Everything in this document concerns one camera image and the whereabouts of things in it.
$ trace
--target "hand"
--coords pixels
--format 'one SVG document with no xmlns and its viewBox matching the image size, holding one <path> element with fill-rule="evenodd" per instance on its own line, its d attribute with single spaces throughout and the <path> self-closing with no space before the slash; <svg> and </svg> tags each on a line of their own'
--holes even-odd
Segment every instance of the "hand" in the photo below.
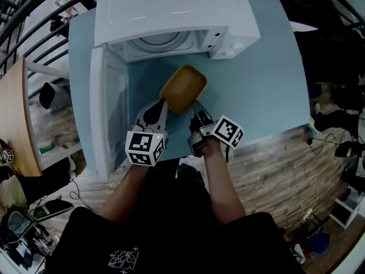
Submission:
<svg viewBox="0 0 365 274">
<path fill-rule="evenodd" d="M 201 152 L 205 158 L 215 154 L 222 155 L 220 141 L 214 136 L 208 137 Z"/>
</svg>

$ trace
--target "metal railing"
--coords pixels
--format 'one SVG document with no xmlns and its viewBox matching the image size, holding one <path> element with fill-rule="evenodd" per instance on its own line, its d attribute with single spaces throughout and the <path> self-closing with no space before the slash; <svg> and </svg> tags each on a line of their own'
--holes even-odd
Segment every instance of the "metal railing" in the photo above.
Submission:
<svg viewBox="0 0 365 274">
<path fill-rule="evenodd" d="M 11 13 L 11 16 L 9 19 L 7 19 L 3 25 L 3 28 L 0 30 L 0 46 L 3 46 L 7 42 L 5 56 L 0 60 L 0 69 L 2 69 L 2 75 L 6 73 L 6 71 L 9 69 L 9 66 L 12 66 L 16 60 L 18 59 L 18 50 L 22 44 L 24 44 L 37 30 L 39 30 L 42 26 L 44 26 L 47 22 L 51 21 L 57 15 L 61 14 L 64 11 L 67 11 L 67 9 L 75 6 L 77 3 L 81 3 L 87 10 L 90 10 L 94 7 L 96 7 L 96 1 L 95 0 L 70 0 L 69 2 L 61 5 L 59 8 L 54 10 L 52 13 L 47 15 L 45 18 L 43 18 L 40 22 L 38 22 L 33 28 L 31 28 L 26 34 L 23 34 L 21 36 L 22 32 L 22 25 L 24 24 L 25 19 L 38 7 L 40 6 L 44 1 L 46 0 L 22 0 L 21 3 L 18 3 L 16 8 L 13 8 L 13 12 Z M 15 4 L 14 1 L 7 1 L 4 3 L 4 6 L 12 7 L 12 4 Z M 51 38 L 53 38 L 56 35 L 59 35 L 63 31 L 68 32 L 69 28 L 69 21 L 65 22 L 64 24 L 60 25 L 53 31 L 51 31 L 49 34 L 47 34 L 45 37 L 43 37 L 40 41 L 35 43 L 33 46 L 31 46 L 25 53 L 24 56 L 27 57 L 30 54 L 32 54 L 35 50 L 40 48 L 44 43 L 49 41 Z M 12 41 L 12 36 L 17 35 L 16 40 Z M 43 54 L 37 56 L 33 62 L 37 63 L 49 54 L 51 54 L 53 51 L 57 50 L 58 48 L 62 47 L 68 42 L 68 38 L 66 37 L 61 42 L 55 44 L 54 46 L 50 47 L 48 50 L 46 50 Z M 58 55 L 52 57 L 47 62 L 43 63 L 43 65 L 47 66 L 51 64 L 52 62 L 56 61 L 57 59 L 65 56 L 68 54 L 68 50 L 62 51 Z"/>
<path fill-rule="evenodd" d="M 357 28 L 365 33 L 365 19 L 354 9 L 347 0 L 336 0 L 346 11 L 341 11 L 333 3 L 325 0 L 281 0 L 283 5 L 298 6 L 304 15 L 325 17 L 324 21 L 317 19 L 316 27 L 342 27 L 344 29 Z"/>
</svg>

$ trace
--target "wooden floor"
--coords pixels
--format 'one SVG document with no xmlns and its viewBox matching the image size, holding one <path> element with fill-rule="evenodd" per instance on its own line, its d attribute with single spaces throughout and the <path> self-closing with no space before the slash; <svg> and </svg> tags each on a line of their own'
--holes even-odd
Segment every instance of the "wooden floor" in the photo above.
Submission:
<svg viewBox="0 0 365 274">
<path fill-rule="evenodd" d="M 337 109 L 327 100 L 324 100 L 323 106 L 324 113 Z M 67 127 L 64 131 L 71 131 L 70 135 L 73 135 L 73 129 Z M 329 137 L 329 141 L 339 143 L 351 139 L 348 132 L 340 128 L 329 129 L 316 137 L 324 139 L 329 132 L 335 136 L 335 139 Z M 332 143 L 326 143 L 319 155 L 314 154 L 307 144 L 308 137 L 307 128 L 298 127 L 235 151 L 228 163 L 233 184 L 246 212 L 252 214 L 265 211 L 272 214 L 278 226 L 287 229 L 289 236 L 301 226 L 303 217 L 310 208 L 314 207 L 314 213 L 321 219 L 328 216 L 335 198 L 341 197 L 347 189 L 340 176 L 349 162 L 334 156 L 336 145 Z M 313 140 L 312 148 L 317 152 L 323 144 L 322 141 Z M 77 163 L 84 166 L 82 155 L 78 156 Z M 194 165 L 200 168 L 206 180 L 202 160 L 194 161 Z M 90 207 L 99 210 L 124 174 L 121 170 L 112 175 L 108 182 L 101 182 L 96 176 L 78 176 L 76 182 L 81 197 Z M 70 198 L 71 191 L 77 192 L 74 183 L 46 200 L 60 195 L 62 199 L 82 206 L 80 200 Z M 69 214 L 70 212 L 44 222 L 44 226 L 56 239 L 62 234 Z"/>
</svg>

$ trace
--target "cable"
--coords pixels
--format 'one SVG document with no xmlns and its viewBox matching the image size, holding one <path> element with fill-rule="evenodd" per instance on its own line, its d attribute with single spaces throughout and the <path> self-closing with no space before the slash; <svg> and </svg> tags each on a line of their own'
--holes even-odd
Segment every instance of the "cable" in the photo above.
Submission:
<svg viewBox="0 0 365 274">
<path fill-rule="evenodd" d="M 34 272 L 34 274 L 37 274 L 37 273 L 38 273 L 38 271 L 39 271 L 40 267 L 41 267 L 41 266 L 43 265 L 43 263 L 46 261 L 46 259 L 48 258 L 48 256 L 49 256 L 49 253 L 47 254 L 47 256 L 46 256 L 46 257 L 44 257 L 43 261 L 40 263 L 39 267 L 38 267 L 38 268 L 37 268 L 37 270 Z"/>
<path fill-rule="evenodd" d="M 293 251 L 293 257 L 295 257 L 296 261 L 301 265 L 305 262 L 306 258 L 303 257 L 300 253 L 298 253 L 295 249 L 291 249 Z"/>
<path fill-rule="evenodd" d="M 228 163 L 229 146 L 226 147 L 226 163 Z"/>
<path fill-rule="evenodd" d="M 58 221 L 57 215 L 56 215 L 56 220 L 53 222 L 53 229 L 51 229 L 51 234 L 53 236 L 54 239 L 56 239 L 55 235 L 53 234 L 53 231 L 56 230 L 56 222 Z"/>
<path fill-rule="evenodd" d="M 342 132 L 342 135 L 341 135 L 341 138 L 340 138 L 340 144 L 342 143 L 342 139 L 343 139 L 343 137 L 344 137 L 344 134 L 346 133 L 346 131 L 347 130 L 345 130 L 345 129 L 343 129 L 343 132 Z"/>
<path fill-rule="evenodd" d="M 333 137 L 333 139 L 335 140 L 335 142 L 327 141 L 327 139 L 328 139 L 328 137 L 329 137 L 330 135 L 332 135 L 332 137 Z M 324 149 L 324 147 L 325 147 L 325 145 L 326 145 L 326 143 L 327 143 L 327 142 L 329 142 L 329 143 L 333 143 L 333 144 L 336 144 L 336 145 L 339 145 L 339 143 L 337 143 L 337 140 L 336 140 L 335 135 L 333 135 L 332 133 L 329 133 L 329 134 L 326 136 L 326 138 L 325 138 L 324 140 L 323 140 L 323 139 L 317 139 L 317 138 L 310 138 L 310 139 L 319 140 L 319 141 L 323 141 L 323 142 L 324 142 L 324 144 L 322 145 L 321 149 L 320 149 L 318 152 L 314 151 L 314 150 L 313 150 L 313 148 L 312 148 L 312 146 L 311 146 L 311 145 L 309 145 L 309 147 L 310 147 L 310 149 L 312 150 L 312 152 L 313 152 L 314 154 L 316 154 L 316 155 L 318 155 L 318 154 L 320 154 L 320 153 L 322 152 L 322 150 Z"/>
<path fill-rule="evenodd" d="M 361 140 L 361 144 L 365 144 L 365 142 L 364 142 L 364 140 L 361 138 L 361 136 L 360 135 L 358 135 L 358 137 L 360 138 L 360 140 Z"/>
<path fill-rule="evenodd" d="M 12 163 L 10 163 L 10 166 L 11 166 L 11 168 L 13 169 L 13 172 L 15 172 L 16 170 L 15 170 L 15 168 L 13 167 L 13 164 Z"/>
<path fill-rule="evenodd" d="M 78 189 L 78 192 L 76 193 L 75 191 L 71 191 L 70 192 L 70 198 L 73 199 L 73 200 L 80 200 L 85 206 L 86 208 L 88 208 L 89 210 L 91 210 L 92 212 L 94 213 L 99 213 L 98 211 L 92 209 L 88 204 L 85 203 L 85 201 L 81 198 L 80 196 L 80 188 L 79 188 L 79 185 L 77 184 L 77 182 L 75 182 L 74 180 L 72 180 L 71 182 L 74 182 L 77 189 Z"/>
<path fill-rule="evenodd" d="M 314 208 L 314 206 L 316 206 L 317 205 L 317 201 L 318 201 L 318 194 L 319 194 L 319 188 L 321 187 L 321 184 L 326 180 L 326 178 L 329 176 L 329 175 L 331 175 L 331 173 L 328 173 L 322 180 L 321 180 L 321 182 L 319 183 L 319 185 L 318 185 L 318 187 L 317 187 L 317 196 L 316 196 L 316 198 L 315 198 L 315 203 L 314 203 L 314 205 L 310 208 L 310 210 L 313 210 L 313 208 Z"/>
</svg>

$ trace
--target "black shirt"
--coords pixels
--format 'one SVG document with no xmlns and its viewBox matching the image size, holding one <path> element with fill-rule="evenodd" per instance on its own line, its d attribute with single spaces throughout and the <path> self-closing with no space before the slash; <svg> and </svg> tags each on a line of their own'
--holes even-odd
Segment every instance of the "black shirt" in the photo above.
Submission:
<svg viewBox="0 0 365 274">
<path fill-rule="evenodd" d="M 46 272 L 303 273 L 268 213 L 218 226 L 204 186 L 158 177 L 123 227 L 75 209 Z"/>
</svg>

